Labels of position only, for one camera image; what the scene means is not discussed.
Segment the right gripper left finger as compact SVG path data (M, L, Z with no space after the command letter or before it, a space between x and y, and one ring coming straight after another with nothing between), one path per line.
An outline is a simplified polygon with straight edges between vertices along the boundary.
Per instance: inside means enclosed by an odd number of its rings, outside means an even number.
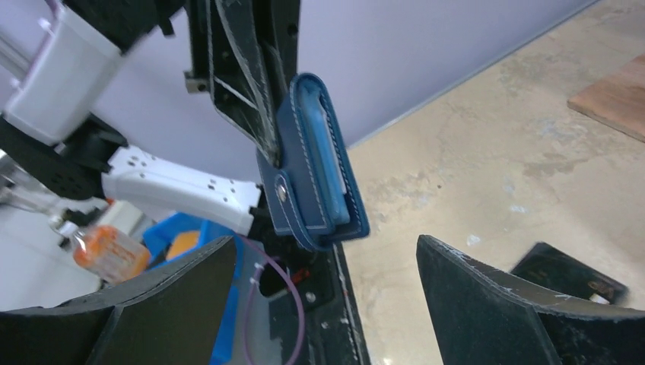
M148 291L161 282L143 273L52 308L1 314L3 364L143 364L137 325Z

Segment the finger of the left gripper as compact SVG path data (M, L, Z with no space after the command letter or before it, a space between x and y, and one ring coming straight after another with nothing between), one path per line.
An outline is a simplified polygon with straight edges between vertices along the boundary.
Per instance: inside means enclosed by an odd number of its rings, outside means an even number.
M209 94L215 109L253 141L271 164L280 164L275 98L256 34L251 1L187 1L191 94Z
M262 34L268 76L273 91L287 91L297 73L300 0L262 1Z

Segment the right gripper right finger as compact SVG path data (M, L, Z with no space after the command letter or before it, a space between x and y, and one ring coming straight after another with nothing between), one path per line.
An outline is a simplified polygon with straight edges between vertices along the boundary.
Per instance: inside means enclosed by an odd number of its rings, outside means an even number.
M421 235L416 260L445 364L642 364L644 313L580 299Z

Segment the black credit card stack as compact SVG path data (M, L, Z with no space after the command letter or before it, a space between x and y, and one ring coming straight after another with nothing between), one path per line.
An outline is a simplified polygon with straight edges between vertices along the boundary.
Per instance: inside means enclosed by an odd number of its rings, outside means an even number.
M541 287L597 303L624 302L628 287L545 242L537 242L510 270Z

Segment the blue leather card holder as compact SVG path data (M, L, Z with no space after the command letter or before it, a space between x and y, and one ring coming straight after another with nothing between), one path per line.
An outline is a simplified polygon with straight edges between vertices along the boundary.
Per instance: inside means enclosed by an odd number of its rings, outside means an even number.
M256 155L275 233L309 251L366 237L367 213L329 92L314 74L296 75L277 112L278 167Z

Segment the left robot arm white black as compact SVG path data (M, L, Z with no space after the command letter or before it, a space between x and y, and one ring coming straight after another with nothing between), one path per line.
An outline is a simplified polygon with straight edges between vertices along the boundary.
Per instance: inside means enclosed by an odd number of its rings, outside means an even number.
M276 113L297 72L298 1L51 1L55 23L1 111L1 147L71 200L115 198L181 211L259 238L272 230L266 189L160 159L91 112L135 45L188 18L191 94L278 166Z

